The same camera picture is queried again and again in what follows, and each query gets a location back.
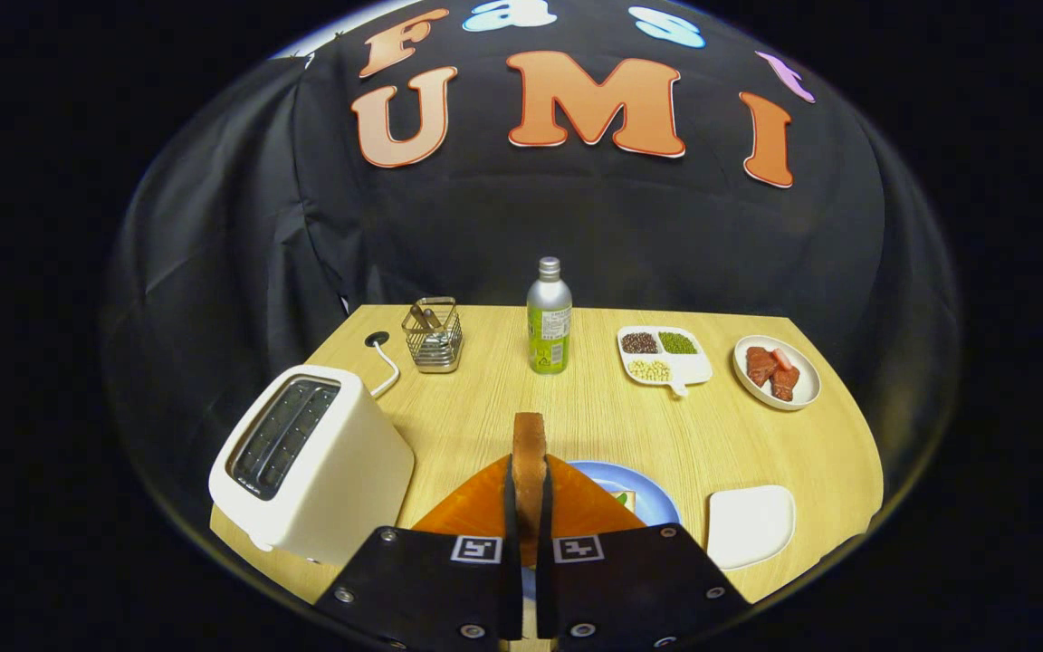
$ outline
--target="purple letter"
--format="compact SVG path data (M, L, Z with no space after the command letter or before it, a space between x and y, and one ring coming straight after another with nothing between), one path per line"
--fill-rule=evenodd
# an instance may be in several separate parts
M802 86L799 86L799 80L803 79L799 76L799 73L786 67L786 64L779 61L778 57L772 57L771 54L765 54L758 50L754 53L760 55L762 58L767 58L767 63L771 64L771 70L775 71L775 74L779 75L779 81L783 82L783 86L791 88L792 93L799 95L800 98L807 100L807 102L815 103L815 96L803 90Z

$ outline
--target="blue plate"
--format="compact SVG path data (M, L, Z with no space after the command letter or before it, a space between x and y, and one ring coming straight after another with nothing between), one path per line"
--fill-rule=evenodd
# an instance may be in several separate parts
M662 490L654 480L640 472L627 469L617 463L577 461L571 462L577 470L582 470L587 478L598 483L604 490L632 490L634 492L634 515L646 525L662 525L682 523L678 514L678 506L670 494ZM522 569L522 595L530 600L537 597L534 573L530 569Z

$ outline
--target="bottle cap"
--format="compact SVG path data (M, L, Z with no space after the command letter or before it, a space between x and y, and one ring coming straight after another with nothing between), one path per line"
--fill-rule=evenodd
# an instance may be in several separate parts
M538 280L558 281L562 277L562 261L555 257L545 257L538 261Z

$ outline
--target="orange letter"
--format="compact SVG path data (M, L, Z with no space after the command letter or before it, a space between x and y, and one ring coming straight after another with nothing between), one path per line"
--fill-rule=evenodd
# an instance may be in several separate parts
M674 84L682 75L670 66L625 58L606 81L595 83L587 71L564 52L522 52L505 61L522 72L522 124L510 143L553 147L566 143L567 131L554 120L562 106L587 145L601 141L606 127L625 108L614 144L629 152L678 158L686 144L675 136Z
M739 99L751 108L754 127L753 150L743 161L743 169L759 182L790 189L795 183L792 170L786 169L786 125L792 116L754 93L739 93Z
M360 70L360 78L369 77L377 72L388 69L394 63L411 57L416 48L402 48L402 43L421 43L429 37L429 21L440 20L448 16L448 9L434 9L428 14L409 20L396 26L390 26L377 37L365 41L368 45L368 66Z
M365 161L378 167L399 167L422 162L437 151L448 131L446 82L456 76L457 69L445 66L409 80L409 88L421 95L421 128L408 141L394 141L388 131L388 101L396 95L396 87L378 88L357 98L353 113L357 114L357 138Z

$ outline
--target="screw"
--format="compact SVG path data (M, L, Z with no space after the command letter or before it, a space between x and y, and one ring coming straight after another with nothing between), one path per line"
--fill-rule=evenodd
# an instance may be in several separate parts
M480 626L461 626L461 635L466 638L481 638L485 635L485 630Z

